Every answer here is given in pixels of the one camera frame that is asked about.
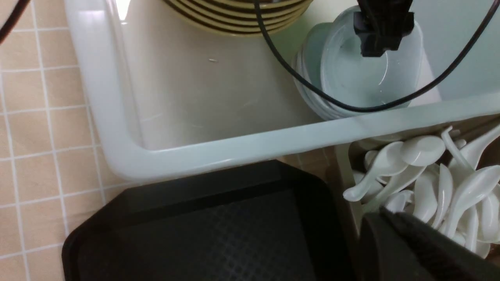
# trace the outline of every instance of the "black plastic tray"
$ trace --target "black plastic tray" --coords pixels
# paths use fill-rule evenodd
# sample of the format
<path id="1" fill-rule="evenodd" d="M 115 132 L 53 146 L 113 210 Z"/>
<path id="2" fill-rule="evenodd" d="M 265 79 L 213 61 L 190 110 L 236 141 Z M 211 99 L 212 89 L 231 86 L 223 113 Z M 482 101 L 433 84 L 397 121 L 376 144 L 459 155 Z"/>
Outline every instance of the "black plastic tray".
<path id="1" fill-rule="evenodd" d="M 66 281 L 355 278 L 329 188 L 278 161 L 128 189 L 62 262 Z"/>

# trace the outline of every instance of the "white plastic basin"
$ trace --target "white plastic basin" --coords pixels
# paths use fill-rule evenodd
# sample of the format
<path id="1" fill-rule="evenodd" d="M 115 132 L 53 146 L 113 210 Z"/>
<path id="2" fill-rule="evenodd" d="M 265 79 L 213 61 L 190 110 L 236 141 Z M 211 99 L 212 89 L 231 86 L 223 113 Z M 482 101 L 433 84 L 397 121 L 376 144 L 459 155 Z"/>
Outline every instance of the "white plastic basin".
<path id="1" fill-rule="evenodd" d="M 116 173 L 133 180 L 201 173 L 500 112 L 500 94 L 491 87 L 443 102 L 450 93 L 435 89 L 413 107 L 321 122 L 262 38 L 198 30 L 161 0 L 65 2 L 104 154 Z M 315 0 L 273 40 L 291 58 L 313 25 L 355 4 Z M 420 87 L 433 78 L 433 67 L 424 58 Z"/>

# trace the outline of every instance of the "light blue wall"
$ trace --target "light blue wall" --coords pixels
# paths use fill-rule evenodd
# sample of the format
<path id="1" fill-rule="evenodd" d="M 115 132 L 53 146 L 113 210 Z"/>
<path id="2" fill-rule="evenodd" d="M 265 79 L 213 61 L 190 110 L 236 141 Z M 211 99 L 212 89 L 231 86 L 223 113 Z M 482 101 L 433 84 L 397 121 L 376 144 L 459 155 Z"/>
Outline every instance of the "light blue wall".
<path id="1" fill-rule="evenodd" d="M 493 0 L 413 0 L 435 76 L 456 58 Z M 438 86 L 444 100 L 500 92 L 500 9 L 456 70 Z"/>

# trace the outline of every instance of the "black object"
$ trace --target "black object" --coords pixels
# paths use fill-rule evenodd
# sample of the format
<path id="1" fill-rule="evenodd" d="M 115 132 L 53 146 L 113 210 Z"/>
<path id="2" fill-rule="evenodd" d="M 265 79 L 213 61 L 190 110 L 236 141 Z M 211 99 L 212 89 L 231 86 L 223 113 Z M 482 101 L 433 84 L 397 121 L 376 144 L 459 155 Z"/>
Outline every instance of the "black object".
<path id="1" fill-rule="evenodd" d="M 361 39 L 363 57 L 381 57 L 397 51 L 401 39 L 412 33 L 413 0 L 357 0 L 361 11 L 354 13 L 354 32 Z"/>
<path id="2" fill-rule="evenodd" d="M 363 217 L 363 276 L 371 281 L 497 281 L 500 268 L 479 258 L 408 213 Z"/>
<path id="3" fill-rule="evenodd" d="M 500 6 L 500 0 L 493 0 L 493 3 L 491 4 L 491 7 L 489 8 L 488 12 L 484 16 L 484 19 L 481 21 L 481 24 L 479 27 L 476 29 L 470 40 L 467 42 L 465 47 L 463 47 L 462 51 L 458 54 L 458 56 L 455 58 L 454 61 L 451 62 L 451 64 L 439 75 L 436 79 L 434 79 L 432 82 L 429 84 L 425 85 L 421 89 L 417 90 L 414 93 L 408 94 L 407 96 L 404 96 L 402 98 L 390 101 L 385 104 L 377 105 L 377 106 L 372 106 L 372 107 L 357 107 L 357 106 L 352 106 L 349 104 L 345 104 L 339 100 L 336 100 L 335 98 L 327 95 L 324 93 L 322 90 L 318 89 L 316 86 L 311 84 L 309 81 L 304 79 L 300 74 L 295 71 L 288 62 L 285 61 L 285 59 L 282 57 L 280 52 L 276 49 L 276 46 L 274 45 L 273 41 L 271 40 L 271 37 L 268 34 L 268 31 L 266 30 L 266 26 L 264 25 L 264 21 L 262 19 L 262 12 L 261 12 L 261 7 L 260 7 L 260 1 L 259 0 L 253 0 L 253 7 L 255 8 L 255 14 L 257 17 L 257 23 L 258 27 L 260 29 L 260 32 L 262 33 L 262 36 L 264 37 L 265 42 L 267 43 L 267 46 L 269 46 L 269 49 L 271 50 L 272 54 L 274 57 L 278 60 L 279 64 L 290 74 L 292 75 L 295 79 L 297 79 L 302 85 L 304 85 L 306 88 L 309 90 L 313 91 L 316 95 L 318 95 L 320 98 L 323 100 L 332 103 L 342 109 L 352 111 L 352 112 L 362 112 L 362 113 L 370 113 L 370 112 L 379 112 L 379 111 L 384 111 L 391 109 L 393 107 L 400 106 L 404 103 L 407 103 L 413 99 L 416 99 L 420 97 L 421 95 L 427 93 L 430 89 L 436 87 L 439 83 L 441 83 L 448 75 L 450 75 L 456 68 L 459 66 L 460 62 L 466 57 L 466 55 L 469 53 L 469 51 L 472 49 L 476 41 L 479 39 L 481 34 L 485 31 L 486 27 L 492 20 L 493 16 L 495 15 L 495 12 L 497 11 L 498 7 Z"/>
<path id="4" fill-rule="evenodd" d="M 66 281 L 355 279 L 329 188 L 278 161 L 128 189 L 62 262 Z"/>

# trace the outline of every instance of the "beige tile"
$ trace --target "beige tile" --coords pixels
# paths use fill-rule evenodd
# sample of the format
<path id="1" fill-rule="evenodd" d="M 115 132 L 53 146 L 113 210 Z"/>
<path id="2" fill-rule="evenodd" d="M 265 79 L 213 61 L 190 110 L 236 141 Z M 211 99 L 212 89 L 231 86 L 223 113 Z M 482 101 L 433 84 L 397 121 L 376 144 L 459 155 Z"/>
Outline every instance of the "beige tile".
<path id="1" fill-rule="evenodd" d="M 2 76 L 7 111 L 45 108 L 40 71 L 3 73 Z"/>
<path id="2" fill-rule="evenodd" d="M 50 121 L 56 149 L 92 145 L 86 108 L 51 110 Z"/>
<path id="3" fill-rule="evenodd" d="M 51 107 L 68 107 L 85 104 L 80 69 L 63 68 L 45 71 L 48 104 Z"/>
<path id="4" fill-rule="evenodd" d="M 67 27 L 63 0 L 35 0 L 36 24 L 38 28 Z"/>
<path id="5" fill-rule="evenodd" d="M 136 187 L 137 184 L 131 183 L 127 184 L 125 186 L 119 186 L 119 187 L 112 187 L 104 190 L 104 196 L 106 197 L 106 203 L 110 202 L 111 200 L 115 199 L 120 193 L 122 193 L 124 190 L 127 190 L 129 188 Z"/>
<path id="6" fill-rule="evenodd" d="M 59 199 L 21 205 L 21 216 L 27 250 L 64 242 L 63 210 Z"/>
<path id="7" fill-rule="evenodd" d="M 303 166 L 316 162 L 322 162 L 322 163 L 327 162 L 325 153 L 323 152 L 322 148 L 300 153 L 299 157 L 300 157 L 300 162 L 302 163 Z"/>
<path id="8" fill-rule="evenodd" d="M 108 162 L 106 161 L 106 157 L 104 156 L 103 149 L 101 147 L 97 148 L 97 157 L 99 160 L 100 179 L 102 181 L 103 187 L 120 185 L 127 182 L 125 179 L 117 176 L 110 169 L 110 167 L 108 166 Z"/>
<path id="9" fill-rule="evenodd" d="M 67 227 L 71 232 L 103 207 L 103 199 L 100 191 L 93 191 L 65 197 L 64 205 Z"/>
<path id="10" fill-rule="evenodd" d="M 56 165 L 52 154 L 15 160 L 19 201 L 59 195 Z"/>
<path id="11" fill-rule="evenodd" d="M 1 179 L 0 205 L 7 205 L 16 202 L 16 197 L 14 193 L 14 182 L 12 176 L 13 175 L 12 175 L 11 162 L 1 161 L 0 162 L 0 179 Z"/>
<path id="12" fill-rule="evenodd" d="M 15 156 L 52 150 L 45 111 L 10 114 L 8 122 Z"/>
<path id="13" fill-rule="evenodd" d="M 11 156 L 8 135 L 5 117 L 0 116 L 0 158 L 7 158 Z"/>
<path id="14" fill-rule="evenodd" d="M 21 239 L 16 207 L 0 208 L 0 222 L 0 256 L 20 252 Z"/>
<path id="15" fill-rule="evenodd" d="M 62 192 L 70 194 L 99 188 L 92 148 L 57 153 Z"/>
<path id="16" fill-rule="evenodd" d="M 94 142 L 96 145 L 101 144 L 101 138 L 99 137 L 99 132 L 97 131 L 96 122 L 94 121 L 94 115 L 90 111 L 90 121 L 92 122 L 92 133 L 94 136 Z"/>
<path id="17" fill-rule="evenodd" d="M 31 281 L 64 281 L 61 252 L 61 247 L 53 247 L 28 253 Z"/>
<path id="18" fill-rule="evenodd" d="M 0 259 L 1 279 L 5 281 L 26 281 L 25 262 L 22 255 Z"/>
<path id="19" fill-rule="evenodd" d="M 33 11 L 32 8 L 28 6 L 24 10 L 24 13 L 22 13 L 22 16 L 15 25 L 14 30 L 32 29 L 34 27 L 35 26 L 33 25 Z"/>
<path id="20" fill-rule="evenodd" d="M 40 31 L 38 37 L 44 67 L 78 64 L 69 30 Z"/>
<path id="21" fill-rule="evenodd" d="M 0 1 L 0 24 L 3 24 L 11 15 L 12 9 L 18 0 L 1 0 Z M 21 18 L 14 27 L 18 29 L 32 29 L 33 28 L 33 15 L 31 6 L 28 5 L 24 10 Z"/>
<path id="22" fill-rule="evenodd" d="M 39 68 L 35 32 L 13 32 L 0 46 L 0 62 L 4 70 Z"/>

